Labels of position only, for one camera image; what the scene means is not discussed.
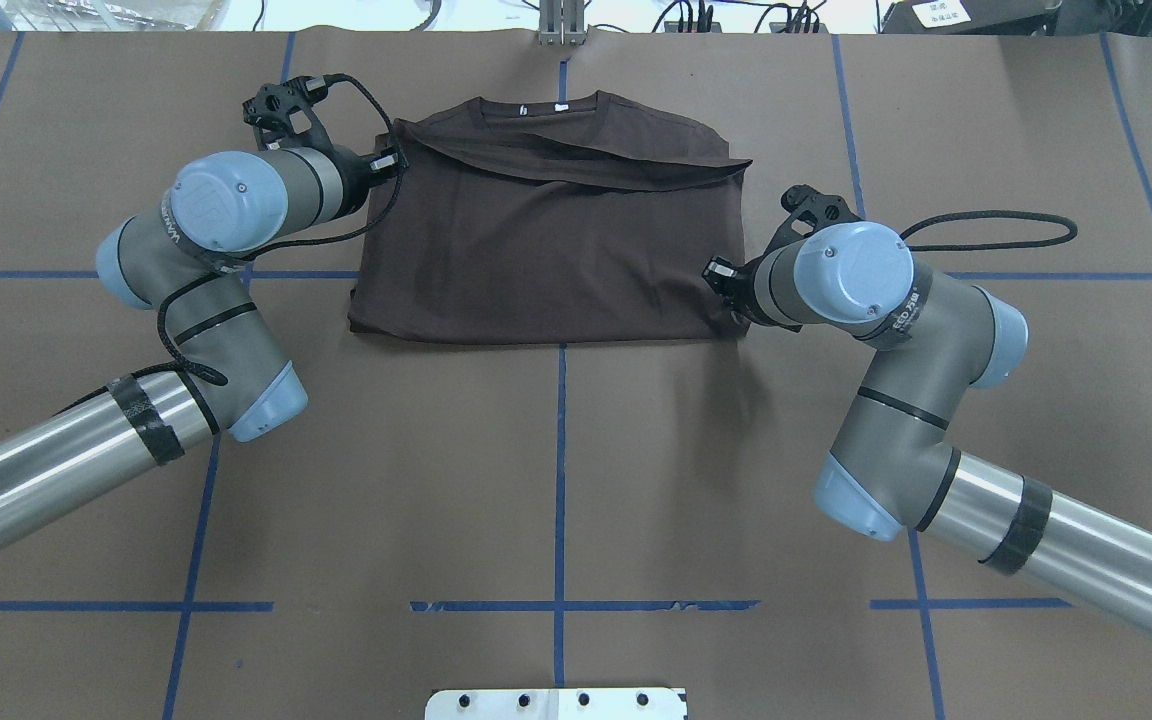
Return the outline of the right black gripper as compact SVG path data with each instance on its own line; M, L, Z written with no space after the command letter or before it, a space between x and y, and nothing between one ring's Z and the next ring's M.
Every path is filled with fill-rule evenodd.
M756 300L755 274L765 259L763 253L737 266L728 259L712 258L703 270L702 276L708 287L721 297L723 306L732 314L744 316L750 323L758 325L776 325L771 314L765 313L760 302Z

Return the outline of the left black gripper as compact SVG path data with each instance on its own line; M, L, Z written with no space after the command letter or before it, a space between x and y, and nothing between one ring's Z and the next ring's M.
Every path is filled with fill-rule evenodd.
M335 167L340 174L342 200L340 211L357 211L366 204L372 188L397 179L410 164L402 149L385 146L380 152L357 154L343 145L335 146Z

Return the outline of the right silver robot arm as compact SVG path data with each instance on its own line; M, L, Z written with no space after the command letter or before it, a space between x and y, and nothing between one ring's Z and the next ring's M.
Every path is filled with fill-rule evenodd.
M714 256L702 274L756 324L829 325L872 348L814 482L823 514L876 541L929 535L1152 637L1149 530L948 442L967 392L996 387L1023 361L1020 310L873 222L771 243L741 266Z

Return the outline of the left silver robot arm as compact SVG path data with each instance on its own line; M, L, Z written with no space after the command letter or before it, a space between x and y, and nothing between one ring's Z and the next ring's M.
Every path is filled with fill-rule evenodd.
M248 442L306 409L306 389L242 281L294 234L399 181L399 149L221 151L188 162L154 210L99 245L103 286L154 314L168 363L119 376L0 442L0 550L220 433Z

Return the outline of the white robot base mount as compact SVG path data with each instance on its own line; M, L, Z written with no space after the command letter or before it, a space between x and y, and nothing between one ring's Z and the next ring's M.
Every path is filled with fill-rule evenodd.
M448 689L425 719L689 719L684 689L668 687Z

